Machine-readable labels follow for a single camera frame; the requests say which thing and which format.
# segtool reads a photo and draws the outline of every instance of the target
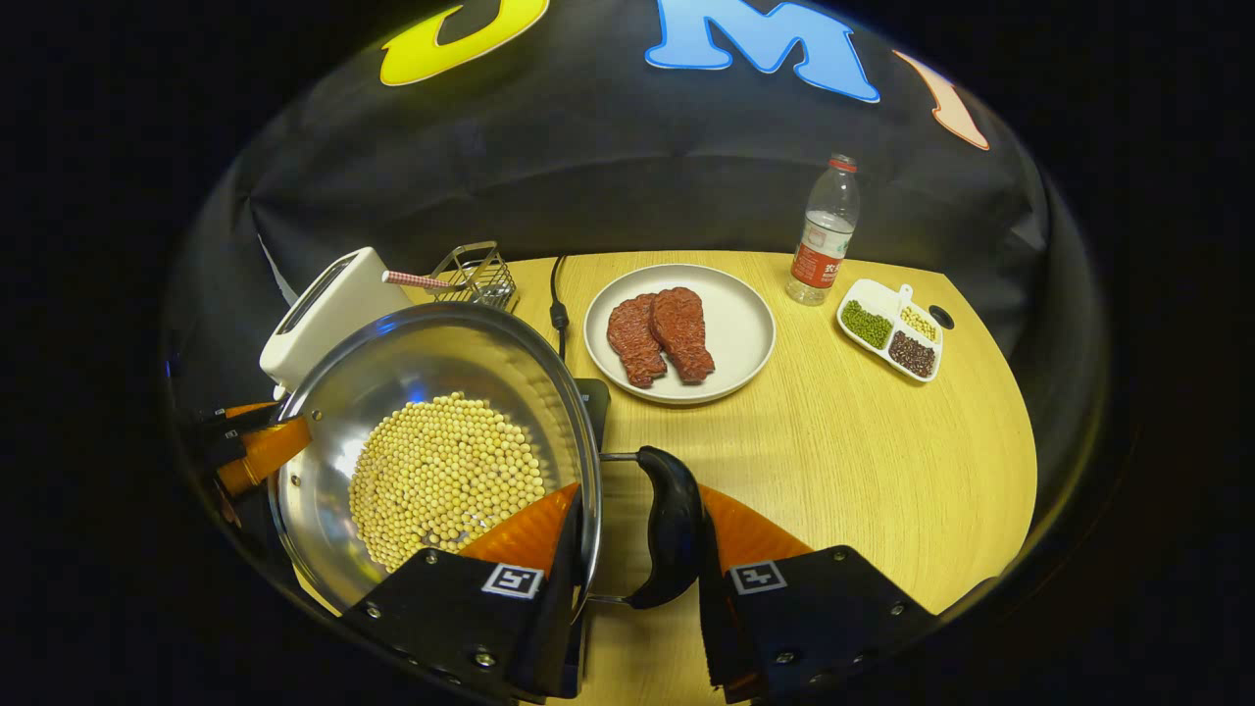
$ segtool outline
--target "wooden table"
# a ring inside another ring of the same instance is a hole
[[[601,379],[584,344],[592,296],[638,267],[693,262],[735,275],[762,293],[777,322],[772,360],[740,391],[695,409],[638,399],[610,384],[605,450],[656,446],[698,483],[754,508],[814,549],[848,544],[930,612],[999,574],[1019,552],[1037,493],[1033,431],[993,336],[944,275],[846,260],[817,307],[784,293],[791,255],[668,251],[567,257],[558,295],[567,306],[566,364]],[[555,346],[548,275],[553,258],[511,262],[515,313]],[[850,285],[873,278],[943,306],[937,379],[916,384],[841,332],[835,311]],[[414,301],[429,297],[409,290]],[[630,464],[602,466],[605,525],[594,589],[625,596],[649,576],[645,524],[651,490]],[[694,586],[653,611],[590,604],[589,705],[723,703],[709,686]]]

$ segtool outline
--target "plastic bottle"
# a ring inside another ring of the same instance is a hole
[[[832,154],[828,171],[820,176],[806,202],[802,240],[793,253],[793,277],[787,291],[811,306],[822,303],[846,257],[858,224],[858,164],[845,154]]]

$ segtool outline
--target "bottle label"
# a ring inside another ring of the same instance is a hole
[[[811,221],[802,228],[802,242],[793,256],[793,276],[798,281],[827,288],[837,278],[852,232],[837,232]]]

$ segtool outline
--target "steak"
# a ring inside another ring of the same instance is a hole
[[[681,381],[702,382],[714,372],[714,359],[705,349],[702,297],[692,288],[659,291],[650,307],[649,330],[663,344]]]
[[[661,345],[649,331],[653,293],[641,293],[615,306],[610,311],[606,339],[615,349],[628,371],[628,382],[636,387],[650,387],[654,379],[666,374]]]

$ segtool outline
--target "red label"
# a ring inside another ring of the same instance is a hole
[[[832,280],[837,278],[841,260],[842,257],[830,257],[823,252],[811,250],[803,242],[798,245],[797,255],[793,256],[793,276],[803,283],[827,288],[832,286]]]

